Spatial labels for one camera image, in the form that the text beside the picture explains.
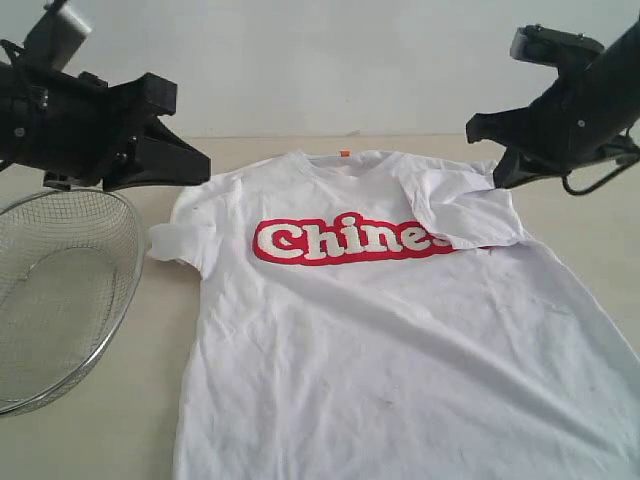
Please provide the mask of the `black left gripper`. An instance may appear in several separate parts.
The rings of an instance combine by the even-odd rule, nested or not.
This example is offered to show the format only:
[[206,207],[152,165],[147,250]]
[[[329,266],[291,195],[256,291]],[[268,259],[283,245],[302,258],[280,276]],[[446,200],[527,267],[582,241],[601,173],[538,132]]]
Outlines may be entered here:
[[41,170],[55,188],[206,183],[210,158],[150,118],[173,116],[177,92],[174,82],[153,73],[108,86],[87,72],[72,77],[3,64],[1,169]]

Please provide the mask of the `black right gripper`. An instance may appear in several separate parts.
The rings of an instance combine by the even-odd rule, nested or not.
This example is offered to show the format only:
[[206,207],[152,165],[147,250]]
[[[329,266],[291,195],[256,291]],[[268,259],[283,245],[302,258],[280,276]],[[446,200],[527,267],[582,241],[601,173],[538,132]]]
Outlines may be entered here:
[[507,147],[493,183],[513,189],[600,162],[618,169],[637,162],[639,145],[628,130],[638,119],[639,61],[594,59],[558,71],[529,107],[474,114],[465,133],[469,144]]

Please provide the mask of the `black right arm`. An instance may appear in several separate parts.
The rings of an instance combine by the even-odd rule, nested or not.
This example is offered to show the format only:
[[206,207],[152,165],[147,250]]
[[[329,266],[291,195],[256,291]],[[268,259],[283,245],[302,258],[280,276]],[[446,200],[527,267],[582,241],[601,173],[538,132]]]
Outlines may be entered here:
[[513,59],[556,69],[553,84],[528,106],[475,114],[473,144],[505,148],[493,171],[499,189],[559,178],[572,196],[590,194],[639,162],[629,131],[639,119],[639,26],[609,47],[539,24],[517,29]]

